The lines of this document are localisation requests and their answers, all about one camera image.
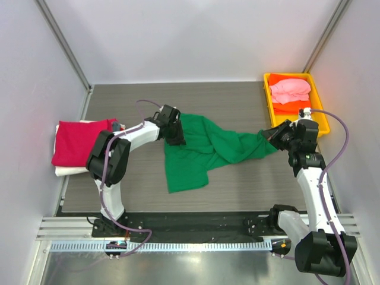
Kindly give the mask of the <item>green t-shirt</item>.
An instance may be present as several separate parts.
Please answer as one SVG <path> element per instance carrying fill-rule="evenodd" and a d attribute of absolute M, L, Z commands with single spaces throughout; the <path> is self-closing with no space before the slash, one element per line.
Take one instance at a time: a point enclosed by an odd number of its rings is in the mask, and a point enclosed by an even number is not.
<path fill-rule="evenodd" d="M 251 134 L 226 130 L 201 115 L 184 113 L 180 120 L 186 144 L 164 145 L 170 194 L 207 186 L 208 172 L 213 169 L 277 152 L 261 131 Z"/>

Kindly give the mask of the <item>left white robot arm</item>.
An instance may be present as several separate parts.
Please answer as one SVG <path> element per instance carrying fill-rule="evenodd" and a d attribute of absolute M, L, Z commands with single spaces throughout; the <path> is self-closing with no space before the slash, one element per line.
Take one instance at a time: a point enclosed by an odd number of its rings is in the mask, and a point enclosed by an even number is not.
<path fill-rule="evenodd" d="M 132 128 L 99 133 L 85 165 L 96 183 L 101 203 L 100 217 L 93 222 L 93 237 L 117 238 L 132 231 L 126 226 L 121 180 L 126 174 L 130 152 L 160 139 L 170 146 L 186 144 L 181 112 L 167 104 Z"/>

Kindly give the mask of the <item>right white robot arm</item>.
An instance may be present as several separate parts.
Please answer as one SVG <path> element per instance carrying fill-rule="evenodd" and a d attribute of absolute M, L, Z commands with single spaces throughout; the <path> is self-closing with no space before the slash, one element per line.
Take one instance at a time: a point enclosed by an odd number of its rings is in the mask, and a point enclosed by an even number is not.
<path fill-rule="evenodd" d="M 354 236 L 346 234 L 331 200 L 326 164 L 318 153 L 318 123 L 310 119 L 284 121 L 262 132 L 276 149 L 288 152 L 289 165 L 306 203 L 308 222 L 288 205 L 275 205 L 269 231 L 285 233 L 295 246 L 294 261 L 300 272 L 350 278 L 350 263 L 357 250 Z"/>

